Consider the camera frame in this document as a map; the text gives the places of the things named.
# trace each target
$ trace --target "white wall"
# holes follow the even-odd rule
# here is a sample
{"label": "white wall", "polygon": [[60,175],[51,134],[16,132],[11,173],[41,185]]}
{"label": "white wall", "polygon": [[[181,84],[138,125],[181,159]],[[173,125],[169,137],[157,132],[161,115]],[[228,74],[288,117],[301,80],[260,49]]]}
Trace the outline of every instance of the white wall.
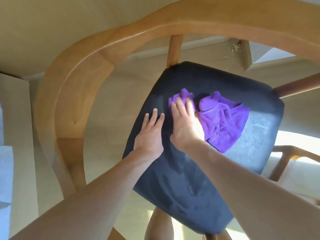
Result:
{"label": "white wall", "polygon": [[4,145],[14,157],[10,236],[38,217],[29,82],[0,74]]}

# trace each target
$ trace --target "left hand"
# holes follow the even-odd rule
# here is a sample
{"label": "left hand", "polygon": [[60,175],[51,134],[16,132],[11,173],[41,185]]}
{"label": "left hand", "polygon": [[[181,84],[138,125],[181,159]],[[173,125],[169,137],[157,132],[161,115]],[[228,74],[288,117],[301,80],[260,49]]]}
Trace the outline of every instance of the left hand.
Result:
{"label": "left hand", "polygon": [[152,117],[149,121],[149,114],[146,113],[142,123],[142,129],[134,140],[134,151],[146,153],[153,161],[163,152],[161,128],[165,120],[165,114],[162,113],[157,123],[158,110],[153,109]]}

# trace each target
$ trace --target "right hand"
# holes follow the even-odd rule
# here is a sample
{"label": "right hand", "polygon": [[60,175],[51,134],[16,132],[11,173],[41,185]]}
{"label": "right hand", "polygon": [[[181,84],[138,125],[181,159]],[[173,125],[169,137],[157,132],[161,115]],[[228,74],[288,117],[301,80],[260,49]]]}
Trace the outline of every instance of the right hand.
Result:
{"label": "right hand", "polygon": [[184,106],[181,98],[177,104],[171,104],[173,116],[173,134],[170,137],[172,144],[180,151],[186,153],[188,147],[196,141],[204,141],[205,133],[199,119],[195,116],[192,101],[186,99]]}

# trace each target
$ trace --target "finger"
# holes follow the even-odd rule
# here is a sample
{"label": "finger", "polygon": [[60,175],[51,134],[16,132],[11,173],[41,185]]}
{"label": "finger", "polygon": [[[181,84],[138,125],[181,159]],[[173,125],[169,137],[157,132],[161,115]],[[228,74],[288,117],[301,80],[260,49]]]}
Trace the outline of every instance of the finger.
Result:
{"label": "finger", "polygon": [[177,119],[180,116],[177,105],[174,102],[171,103],[171,112],[172,112],[173,120]]}
{"label": "finger", "polygon": [[146,114],[144,115],[144,119],[143,119],[143,123],[142,123],[142,128],[141,128],[141,130],[143,130],[144,128],[146,128],[146,126],[148,125],[148,123],[149,123],[149,114],[146,113]]}
{"label": "finger", "polygon": [[180,115],[182,116],[188,115],[186,111],[186,107],[184,106],[180,97],[177,97],[177,108],[179,110]]}
{"label": "finger", "polygon": [[154,126],[158,117],[158,109],[154,108],[148,126]]}
{"label": "finger", "polygon": [[192,104],[191,99],[189,99],[189,98],[186,99],[186,111],[190,117],[195,116],[195,109],[194,109],[194,106]]}
{"label": "finger", "polygon": [[165,114],[162,113],[162,114],[160,114],[160,118],[158,119],[155,126],[162,128],[164,120],[165,120]]}

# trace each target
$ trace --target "chair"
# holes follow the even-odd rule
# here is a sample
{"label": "chair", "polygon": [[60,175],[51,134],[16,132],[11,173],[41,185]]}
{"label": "chair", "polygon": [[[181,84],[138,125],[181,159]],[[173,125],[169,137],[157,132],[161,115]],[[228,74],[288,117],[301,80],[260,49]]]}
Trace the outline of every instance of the chair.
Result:
{"label": "chair", "polygon": [[[83,138],[100,86],[138,47],[171,35],[167,67],[173,71],[186,65],[174,66],[183,34],[219,34],[277,47],[320,65],[319,20],[320,7],[298,0],[181,0],[64,50],[46,70],[34,115],[39,141],[63,196],[86,185]],[[270,94],[283,98],[319,87],[316,74],[274,88]]]}

